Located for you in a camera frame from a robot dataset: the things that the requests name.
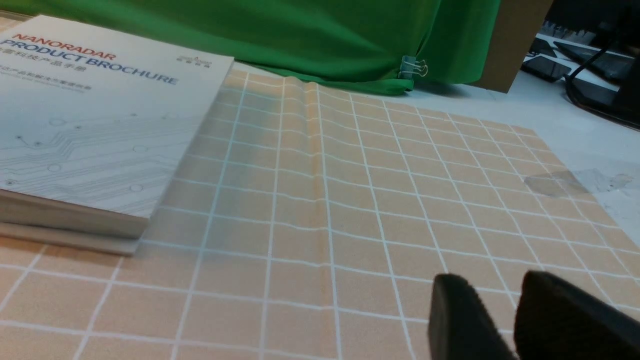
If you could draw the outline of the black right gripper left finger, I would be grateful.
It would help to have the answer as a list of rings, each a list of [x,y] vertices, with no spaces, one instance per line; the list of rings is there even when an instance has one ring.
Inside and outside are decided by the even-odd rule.
[[[478,292],[440,273],[432,283],[428,342],[432,360],[515,360]]]

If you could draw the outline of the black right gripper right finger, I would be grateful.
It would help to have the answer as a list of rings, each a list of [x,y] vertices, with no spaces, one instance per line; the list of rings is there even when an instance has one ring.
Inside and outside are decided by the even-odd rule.
[[[521,360],[637,360],[640,324],[546,271],[523,277],[514,343]]]

